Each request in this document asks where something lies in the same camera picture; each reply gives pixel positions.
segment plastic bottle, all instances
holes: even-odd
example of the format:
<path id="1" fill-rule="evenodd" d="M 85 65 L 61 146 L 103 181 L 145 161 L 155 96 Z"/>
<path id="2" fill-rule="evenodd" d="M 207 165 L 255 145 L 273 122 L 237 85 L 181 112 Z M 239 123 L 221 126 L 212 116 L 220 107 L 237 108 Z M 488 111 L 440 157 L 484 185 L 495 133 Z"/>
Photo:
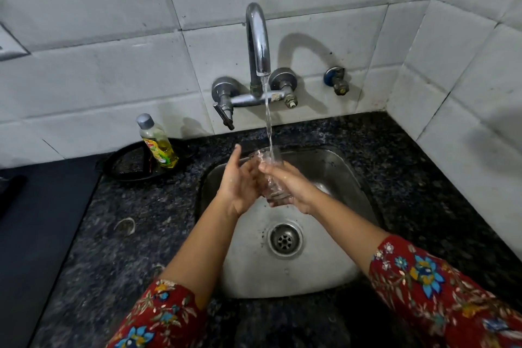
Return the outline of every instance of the plastic bottle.
<path id="1" fill-rule="evenodd" d="M 136 122 L 140 127 L 139 134 L 154 158 L 163 168 L 174 168 L 179 157 L 174 153 L 163 127 L 154 123 L 153 118 L 147 113 L 140 114 Z"/>

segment gray bottle cap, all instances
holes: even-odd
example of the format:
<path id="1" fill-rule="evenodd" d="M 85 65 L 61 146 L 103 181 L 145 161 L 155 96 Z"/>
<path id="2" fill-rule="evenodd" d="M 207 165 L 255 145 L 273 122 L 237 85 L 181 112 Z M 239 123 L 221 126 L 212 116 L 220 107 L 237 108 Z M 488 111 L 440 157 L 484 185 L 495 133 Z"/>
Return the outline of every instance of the gray bottle cap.
<path id="1" fill-rule="evenodd" d="M 140 114 L 138 117 L 136 117 L 136 122 L 138 123 L 139 127 L 143 130 L 152 128 L 154 125 L 154 120 L 148 113 Z"/>

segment electrical switch plate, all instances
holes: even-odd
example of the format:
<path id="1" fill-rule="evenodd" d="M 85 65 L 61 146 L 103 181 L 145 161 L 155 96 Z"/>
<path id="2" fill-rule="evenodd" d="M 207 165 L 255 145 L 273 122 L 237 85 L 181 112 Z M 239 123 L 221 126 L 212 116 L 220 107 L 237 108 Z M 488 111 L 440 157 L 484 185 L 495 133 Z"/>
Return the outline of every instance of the electrical switch plate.
<path id="1" fill-rule="evenodd" d="M 0 61 L 29 55 L 29 51 L 0 24 Z"/>

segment person's left arm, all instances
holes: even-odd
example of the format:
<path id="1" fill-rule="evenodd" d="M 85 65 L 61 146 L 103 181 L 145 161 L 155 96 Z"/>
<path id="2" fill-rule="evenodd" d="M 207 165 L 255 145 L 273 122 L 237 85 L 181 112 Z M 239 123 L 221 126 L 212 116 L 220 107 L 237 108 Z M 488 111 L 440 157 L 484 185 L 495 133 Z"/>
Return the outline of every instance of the person's left arm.
<path id="1" fill-rule="evenodd" d="M 216 196 L 108 347 L 189 346 L 198 337 L 238 218 L 259 197 L 257 163 L 250 160 L 240 167 L 240 158 L 236 145 Z"/>

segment sink drain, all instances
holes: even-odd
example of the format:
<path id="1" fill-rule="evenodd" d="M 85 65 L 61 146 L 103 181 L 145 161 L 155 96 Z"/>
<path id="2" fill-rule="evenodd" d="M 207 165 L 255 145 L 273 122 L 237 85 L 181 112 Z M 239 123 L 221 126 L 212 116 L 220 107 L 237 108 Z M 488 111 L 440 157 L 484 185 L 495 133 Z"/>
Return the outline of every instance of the sink drain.
<path id="1" fill-rule="evenodd" d="M 289 223 L 275 226 L 268 236 L 268 243 L 272 251 L 280 256 L 291 256 L 302 245 L 301 232 Z"/>

